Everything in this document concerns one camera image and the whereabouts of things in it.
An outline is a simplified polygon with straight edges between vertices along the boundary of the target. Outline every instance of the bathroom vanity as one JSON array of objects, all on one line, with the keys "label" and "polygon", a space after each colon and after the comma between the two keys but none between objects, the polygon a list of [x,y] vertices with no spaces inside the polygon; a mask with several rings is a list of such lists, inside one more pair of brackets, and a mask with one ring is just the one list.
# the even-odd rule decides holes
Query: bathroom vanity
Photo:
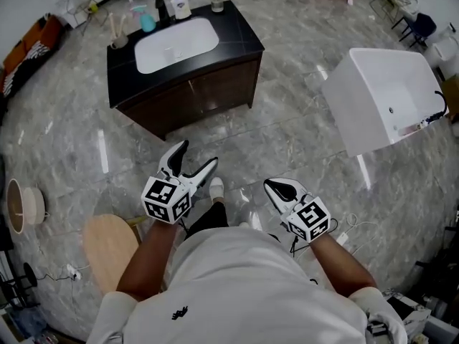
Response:
[{"label": "bathroom vanity", "polygon": [[222,13],[202,6],[191,19],[128,38],[122,49],[107,48],[110,107],[161,139],[206,116],[252,107],[265,48],[231,1]]}]

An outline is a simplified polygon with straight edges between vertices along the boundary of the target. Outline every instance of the black countertop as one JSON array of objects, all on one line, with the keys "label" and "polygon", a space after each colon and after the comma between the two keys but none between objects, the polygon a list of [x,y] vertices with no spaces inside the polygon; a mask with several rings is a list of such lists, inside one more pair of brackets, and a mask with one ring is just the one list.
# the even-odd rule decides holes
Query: black countertop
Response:
[{"label": "black countertop", "polygon": [[107,47],[108,97],[110,107],[116,108],[121,103],[141,93],[165,85],[184,75],[201,70],[207,66],[259,54],[264,46],[245,21],[232,1],[224,2],[224,11],[215,14],[210,5],[192,9],[191,19],[208,19],[219,37],[219,44],[212,51],[177,62],[151,74],[142,74],[137,70],[134,47],[137,42],[150,34],[161,30],[160,24],[152,32],[141,29],[129,34],[129,42],[122,49]]}]

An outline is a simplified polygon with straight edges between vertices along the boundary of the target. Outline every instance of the orange sofa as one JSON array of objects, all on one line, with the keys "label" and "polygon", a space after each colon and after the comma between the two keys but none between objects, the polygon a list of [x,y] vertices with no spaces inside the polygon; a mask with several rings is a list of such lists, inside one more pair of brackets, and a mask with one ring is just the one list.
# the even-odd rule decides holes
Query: orange sofa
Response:
[{"label": "orange sofa", "polygon": [[2,109],[6,109],[9,98],[49,59],[56,51],[64,29],[54,15],[40,18],[22,37],[3,61],[4,71],[0,76]]}]

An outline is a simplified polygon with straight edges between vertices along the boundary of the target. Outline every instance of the shirt sleeve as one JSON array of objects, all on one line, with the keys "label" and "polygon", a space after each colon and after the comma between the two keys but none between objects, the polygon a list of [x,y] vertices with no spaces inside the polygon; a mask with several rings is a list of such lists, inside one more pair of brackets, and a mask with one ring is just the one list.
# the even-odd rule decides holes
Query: shirt sleeve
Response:
[{"label": "shirt sleeve", "polygon": [[87,344],[122,343],[123,328],[136,308],[137,301],[122,292],[107,293],[102,299],[93,331]]},{"label": "shirt sleeve", "polygon": [[363,288],[350,295],[349,299],[366,313],[369,322],[384,323],[392,336],[393,343],[408,343],[402,319],[377,288]]}]

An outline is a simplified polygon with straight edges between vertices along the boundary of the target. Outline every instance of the cardboard box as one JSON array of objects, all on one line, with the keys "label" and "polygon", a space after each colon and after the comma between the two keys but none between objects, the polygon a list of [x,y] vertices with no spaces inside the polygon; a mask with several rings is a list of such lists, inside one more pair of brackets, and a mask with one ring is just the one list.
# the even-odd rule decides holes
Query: cardboard box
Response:
[{"label": "cardboard box", "polygon": [[441,88],[446,99],[446,104],[450,110],[448,116],[454,118],[454,116],[459,114],[459,77],[454,75],[443,82]]}]

